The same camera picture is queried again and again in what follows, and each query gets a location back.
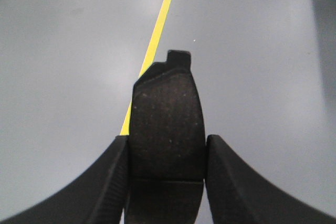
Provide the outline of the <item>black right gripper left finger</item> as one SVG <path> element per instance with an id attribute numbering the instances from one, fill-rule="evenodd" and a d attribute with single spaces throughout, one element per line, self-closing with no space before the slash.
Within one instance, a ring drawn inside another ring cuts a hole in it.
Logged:
<path id="1" fill-rule="evenodd" d="M 3 223 L 119 223 L 129 182 L 127 140 L 117 136 L 69 185 Z"/>

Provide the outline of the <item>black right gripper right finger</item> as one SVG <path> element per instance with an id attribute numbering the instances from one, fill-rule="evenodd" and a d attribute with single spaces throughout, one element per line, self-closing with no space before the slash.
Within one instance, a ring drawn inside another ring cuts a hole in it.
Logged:
<path id="1" fill-rule="evenodd" d="M 206 190 L 214 223 L 335 223 L 263 178 L 219 135 L 207 138 Z"/>

